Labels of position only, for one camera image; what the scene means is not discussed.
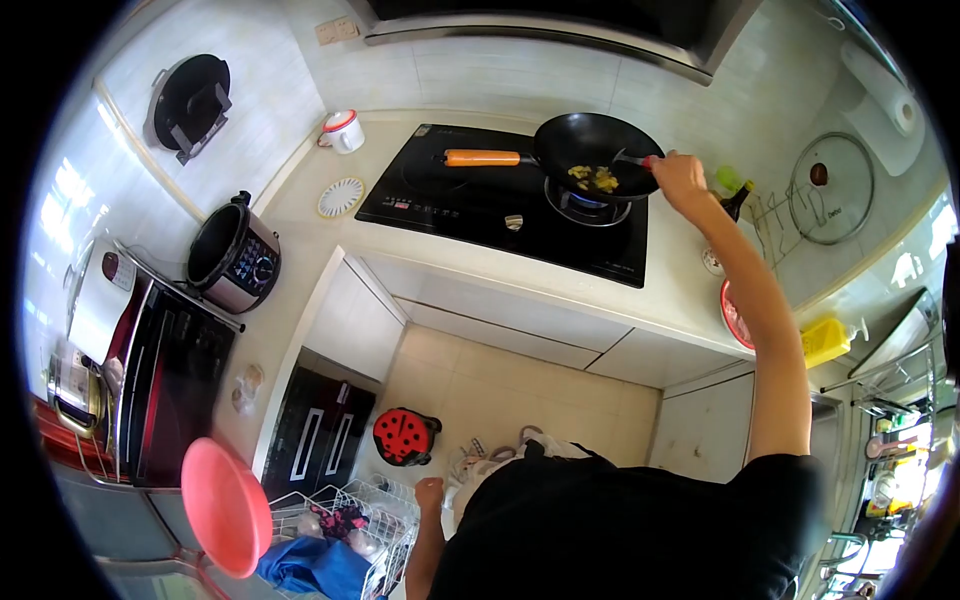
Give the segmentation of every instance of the lid holder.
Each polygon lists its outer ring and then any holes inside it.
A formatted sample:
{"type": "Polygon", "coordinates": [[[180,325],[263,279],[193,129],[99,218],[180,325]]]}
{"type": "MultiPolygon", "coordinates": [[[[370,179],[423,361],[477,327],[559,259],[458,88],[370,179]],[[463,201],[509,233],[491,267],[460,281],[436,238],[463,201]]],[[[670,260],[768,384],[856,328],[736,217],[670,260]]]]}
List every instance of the lid holder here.
{"type": "Polygon", "coordinates": [[[206,146],[206,143],[213,138],[214,134],[218,132],[224,124],[227,122],[227,117],[224,115],[225,112],[230,110],[230,107],[233,106],[233,102],[230,101],[230,98],[227,96],[227,93],[220,86],[220,84],[215,84],[213,88],[213,93],[217,96],[217,101],[220,102],[220,114],[217,116],[217,120],[213,123],[213,127],[210,128],[210,131],[200,138],[196,144],[191,144],[190,140],[187,139],[186,134],[180,128],[180,125],[175,125],[170,130],[170,134],[173,135],[174,139],[177,140],[177,143],[180,144],[180,150],[177,152],[177,160],[180,161],[181,165],[186,165],[189,162],[190,158],[193,158],[200,153],[200,150],[206,146]]]}

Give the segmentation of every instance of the black wok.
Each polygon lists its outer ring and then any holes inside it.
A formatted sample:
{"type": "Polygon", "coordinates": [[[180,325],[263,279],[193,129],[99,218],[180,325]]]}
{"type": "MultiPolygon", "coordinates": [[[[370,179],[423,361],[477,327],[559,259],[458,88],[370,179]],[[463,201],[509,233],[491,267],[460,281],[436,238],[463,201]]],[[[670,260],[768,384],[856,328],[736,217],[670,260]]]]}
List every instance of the black wok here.
{"type": "Polygon", "coordinates": [[[657,191],[657,180],[641,166],[627,161],[613,162],[616,153],[624,148],[629,156],[663,157],[657,142],[630,123],[606,114],[574,112],[554,117],[537,129],[533,156],[502,150],[447,150],[444,164],[448,167],[535,165],[550,179],[587,200],[599,203],[641,200],[657,191]],[[592,187],[582,190],[577,187],[578,180],[567,173],[577,165],[594,170],[610,167],[619,185],[611,194],[592,187]]]}

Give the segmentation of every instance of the ladybug stool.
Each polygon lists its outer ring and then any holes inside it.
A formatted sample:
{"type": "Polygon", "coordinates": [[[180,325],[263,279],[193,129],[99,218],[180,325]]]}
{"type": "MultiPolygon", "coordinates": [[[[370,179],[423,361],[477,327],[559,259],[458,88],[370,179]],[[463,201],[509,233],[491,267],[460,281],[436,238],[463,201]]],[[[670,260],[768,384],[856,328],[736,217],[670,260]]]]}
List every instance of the ladybug stool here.
{"type": "Polygon", "coordinates": [[[444,426],[409,408],[392,408],[376,418],[373,442],[377,453],[394,467],[426,465],[433,441],[444,426]]]}

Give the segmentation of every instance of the paper towel roll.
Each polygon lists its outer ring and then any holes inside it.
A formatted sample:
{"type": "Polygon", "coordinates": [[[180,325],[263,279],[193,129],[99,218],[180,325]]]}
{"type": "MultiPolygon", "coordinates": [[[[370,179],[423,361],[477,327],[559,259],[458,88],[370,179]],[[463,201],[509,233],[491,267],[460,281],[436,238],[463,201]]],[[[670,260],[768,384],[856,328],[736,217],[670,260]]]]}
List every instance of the paper towel roll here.
{"type": "Polygon", "coordinates": [[[845,41],[841,46],[840,58],[890,117],[897,132],[903,136],[912,133],[917,126],[917,119],[922,118],[920,106],[897,78],[850,41],[845,41]]]}

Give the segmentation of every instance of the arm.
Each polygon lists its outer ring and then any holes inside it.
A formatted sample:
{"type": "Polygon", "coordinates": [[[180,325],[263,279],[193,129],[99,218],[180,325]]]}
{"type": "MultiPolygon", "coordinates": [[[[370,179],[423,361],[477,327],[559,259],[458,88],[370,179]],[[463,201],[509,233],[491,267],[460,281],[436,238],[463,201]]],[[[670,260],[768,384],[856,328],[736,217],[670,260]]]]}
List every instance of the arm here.
{"type": "Polygon", "coordinates": [[[671,152],[651,168],[663,195],[699,229],[723,264],[736,309],[756,347],[756,389],[748,461],[810,452],[810,397],[804,349],[777,280],[740,228],[707,192],[695,156],[671,152]]]}
{"type": "Polygon", "coordinates": [[[433,576],[437,572],[440,556],[446,547],[444,528],[440,524],[444,480],[440,477],[425,477],[418,482],[414,492],[420,505],[420,531],[407,564],[407,599],[426,600],[433,585],[433,576]]]}

